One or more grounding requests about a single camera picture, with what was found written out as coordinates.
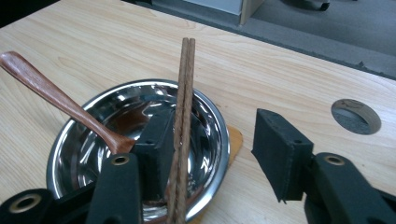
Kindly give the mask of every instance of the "chopstick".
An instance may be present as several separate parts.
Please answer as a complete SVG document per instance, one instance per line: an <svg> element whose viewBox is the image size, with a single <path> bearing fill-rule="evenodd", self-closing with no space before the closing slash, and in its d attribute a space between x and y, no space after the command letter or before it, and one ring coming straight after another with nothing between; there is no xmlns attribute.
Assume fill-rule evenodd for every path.
<svg viewBox="0 0 396 224"><path fill-rule="evenodd" d="M194 52L195 39L183 38L175 114L175 153L169 175L167 223L186 222Z"/></svg>

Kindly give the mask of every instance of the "wooden board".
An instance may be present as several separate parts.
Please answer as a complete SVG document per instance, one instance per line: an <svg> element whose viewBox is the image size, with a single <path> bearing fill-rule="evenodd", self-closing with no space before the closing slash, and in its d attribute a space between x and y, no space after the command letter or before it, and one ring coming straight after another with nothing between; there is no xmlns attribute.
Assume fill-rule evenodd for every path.
<svg viewBox="0 0 396 224"><path fill-rule="evenodd" d="M243 136L241 132L239 132L235 127L228 125L227 126L228 133L230 135L230 160L228 161L228 166L230 167L233 164L233 160L235 156L238 154L239 149L241 149L243 143ZM195 217L191 222L191 224L201 223L202 218L205 215L205 209L201 212L197 217Z"/></svg>
<svg viewBox="0 0 396 224"><path fill-rule="evenodd" d="M315 144L349 158L396 195L396 82L119 0L63 0L0 29L16 50L82 105L122 83L177 80L181 40L196 39L194 88L244 136L202 223L306 223L304 202L278 203L252 156L257 108L282 115ZM46 187L51 146L68 117L0 70L0 203ZM371 135L332 117L340 99L370 106Z"/></svg>

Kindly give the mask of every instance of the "stainless steel bowl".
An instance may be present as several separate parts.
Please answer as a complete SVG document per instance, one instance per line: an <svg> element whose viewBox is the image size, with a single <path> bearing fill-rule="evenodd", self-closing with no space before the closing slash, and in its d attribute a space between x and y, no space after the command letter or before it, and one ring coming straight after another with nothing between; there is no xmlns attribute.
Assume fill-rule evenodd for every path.
<svg viewBox="0 0 396 224"><path fill-rule="evenodd" d="M153 114L176 106L174 81L146 79L119 85L83 106L109 129L139 138ZM227 170L230 144L227 128L215 105L194 90L189 156L187 220L197 215L213 198ZM56 198L94 181L110 151L105 142L82 124L70 119L57 136L49 155L47 186ZM166 215L166 206L144 204L144 219Z"/></svg>

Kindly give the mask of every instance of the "spoon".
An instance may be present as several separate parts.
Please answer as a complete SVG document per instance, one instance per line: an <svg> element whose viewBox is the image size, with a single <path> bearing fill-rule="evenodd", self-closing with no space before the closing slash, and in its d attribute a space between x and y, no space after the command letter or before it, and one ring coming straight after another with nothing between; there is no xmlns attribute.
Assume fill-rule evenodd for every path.
<svg viewBox="0 0 396 224"><path fill-rule="evenodd" d="M0 66L41 98L97 133L105 141L112 154L129 153L131 151L135 140L110 131L19 53L10 51L0 55Z"/></svg>

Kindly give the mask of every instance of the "chair wheel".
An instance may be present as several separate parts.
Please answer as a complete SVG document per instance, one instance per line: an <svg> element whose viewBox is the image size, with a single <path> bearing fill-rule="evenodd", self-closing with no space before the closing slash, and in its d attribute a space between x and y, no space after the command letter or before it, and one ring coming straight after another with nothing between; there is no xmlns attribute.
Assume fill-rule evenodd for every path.
<svg viewBox="0 0 396 224"><path fill-rule="evenodd" d="M326 11L327 8L329 8L329 6L330 6L330 3L323 3L319 10L320 11Z"/></svg>

